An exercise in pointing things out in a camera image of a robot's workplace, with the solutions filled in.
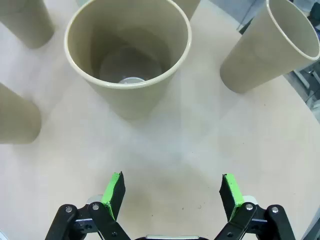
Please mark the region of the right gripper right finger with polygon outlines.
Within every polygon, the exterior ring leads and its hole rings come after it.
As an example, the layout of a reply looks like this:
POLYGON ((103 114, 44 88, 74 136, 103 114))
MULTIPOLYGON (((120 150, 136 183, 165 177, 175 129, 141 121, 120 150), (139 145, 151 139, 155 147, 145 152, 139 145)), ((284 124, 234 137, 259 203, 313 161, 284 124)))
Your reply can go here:
POLYGON ((219 194, 227 224, 215 237, 217 240, 241 240, 253 234, 258 240, 294 240, 294 232, 285 209, 278 204, 261 208, 245 201, 233 174, 222 175, 219 194))

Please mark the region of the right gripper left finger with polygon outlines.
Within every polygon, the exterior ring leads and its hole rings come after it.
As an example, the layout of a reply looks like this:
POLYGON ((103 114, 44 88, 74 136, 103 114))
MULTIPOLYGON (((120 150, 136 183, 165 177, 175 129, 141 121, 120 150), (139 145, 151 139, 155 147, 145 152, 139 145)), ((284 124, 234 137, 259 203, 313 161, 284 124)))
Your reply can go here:
POLYGON ((124 175, 114 173, 104 194, 92 197, 82 208, 63 204, 57 210, 46 234, 47 240, 83 240, 97 233, 102 240, 129 240, 118 214, 126 192, 124 175))

